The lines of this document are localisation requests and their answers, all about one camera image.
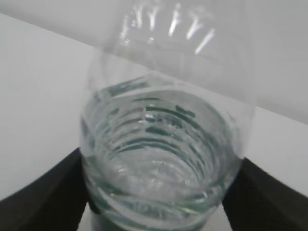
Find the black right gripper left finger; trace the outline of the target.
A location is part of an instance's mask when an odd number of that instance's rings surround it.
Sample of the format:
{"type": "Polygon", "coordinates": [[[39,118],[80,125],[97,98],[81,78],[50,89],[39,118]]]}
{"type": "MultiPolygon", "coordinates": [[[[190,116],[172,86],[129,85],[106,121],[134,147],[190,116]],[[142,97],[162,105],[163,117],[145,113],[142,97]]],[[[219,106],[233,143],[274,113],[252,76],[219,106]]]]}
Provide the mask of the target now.
{"type": "Polygon", "coordinates": [[[83,178],[81,152],[0,202],[2,231],[76,231],[86,204],[96,213],[83,178]]]}

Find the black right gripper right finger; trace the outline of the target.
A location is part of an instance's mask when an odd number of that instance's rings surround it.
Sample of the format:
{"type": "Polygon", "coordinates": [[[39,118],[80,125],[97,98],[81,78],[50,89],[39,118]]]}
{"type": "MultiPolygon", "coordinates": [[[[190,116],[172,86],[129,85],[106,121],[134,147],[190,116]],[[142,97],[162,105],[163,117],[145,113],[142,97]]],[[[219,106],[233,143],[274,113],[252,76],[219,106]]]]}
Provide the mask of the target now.
{"type": "Polygon", "coordinates": [[[247,158],[222,204],[234,231],[308,229],[308,198],[247,158]]]}

